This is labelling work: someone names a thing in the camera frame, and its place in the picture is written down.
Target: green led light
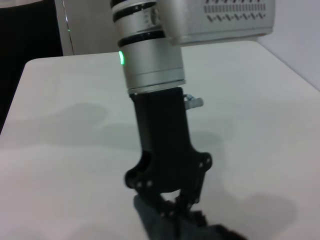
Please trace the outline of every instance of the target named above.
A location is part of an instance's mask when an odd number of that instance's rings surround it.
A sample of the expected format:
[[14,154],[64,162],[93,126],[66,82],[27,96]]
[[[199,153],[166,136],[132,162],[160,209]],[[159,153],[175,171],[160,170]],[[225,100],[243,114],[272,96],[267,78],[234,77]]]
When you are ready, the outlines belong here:
[[121,65],[125,65],[125,56],[122,51],[119,51]]

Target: white wall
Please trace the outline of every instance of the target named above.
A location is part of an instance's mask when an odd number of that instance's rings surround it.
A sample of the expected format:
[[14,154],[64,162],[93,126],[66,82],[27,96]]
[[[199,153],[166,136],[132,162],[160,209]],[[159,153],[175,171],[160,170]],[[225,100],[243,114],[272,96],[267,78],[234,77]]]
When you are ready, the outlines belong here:
[[259,42],[320,90],[320,1],[276,0],[274,33]]

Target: cylindrical joint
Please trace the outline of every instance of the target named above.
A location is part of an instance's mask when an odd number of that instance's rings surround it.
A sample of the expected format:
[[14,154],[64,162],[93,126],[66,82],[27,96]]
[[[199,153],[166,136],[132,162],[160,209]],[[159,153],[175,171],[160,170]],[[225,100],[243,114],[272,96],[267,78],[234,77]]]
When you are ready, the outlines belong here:
[[113,0],[113,20],[130,94],[185,84],[181,48],[170,45],[155,0]]

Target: bolt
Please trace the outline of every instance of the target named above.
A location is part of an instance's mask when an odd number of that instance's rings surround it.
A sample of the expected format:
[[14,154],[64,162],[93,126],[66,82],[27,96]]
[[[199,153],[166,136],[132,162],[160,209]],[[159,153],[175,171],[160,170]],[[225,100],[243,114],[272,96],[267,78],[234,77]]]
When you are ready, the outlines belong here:
[[147,186],[148,188],[152,187],[152,181],[151,181],[151,180],[147,181],[147,182],[146,182],[146,186]]

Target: black ring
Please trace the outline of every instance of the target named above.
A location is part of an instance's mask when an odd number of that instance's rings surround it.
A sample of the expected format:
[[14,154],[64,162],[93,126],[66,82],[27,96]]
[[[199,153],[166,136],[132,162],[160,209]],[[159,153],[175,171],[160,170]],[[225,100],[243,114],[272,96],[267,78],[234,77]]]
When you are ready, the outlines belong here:
[[150,32],[144,32],[133,36],[128,36],[123,39],[121,39],[118,42],[119,48],[129,45],[129,44],[135,44],[138,42],[146,41],[146,40],[152,40],[152,39],[163,39],[165,38],[165,32],[164,31],[150,31]]
[[115,5],[118,5],[118,4],[125,2],[125,1],[127,1],[127,0],[111,0],[110,6],[111,6],[111,8],[113,8]]
[[153,7],[154,5],[156,5],[155,2],[147,2],[144,4],[140,4],[140,5],[136,5],[136,6],[131,6],[131,7],[127,7],[123,10],[117,11],[114,15],[113,15],[113,22],[115,23],[117,20],[124,18],[126,16],[129,16],[131,14],[137,13],[142,11],[143,9],[148,9]]

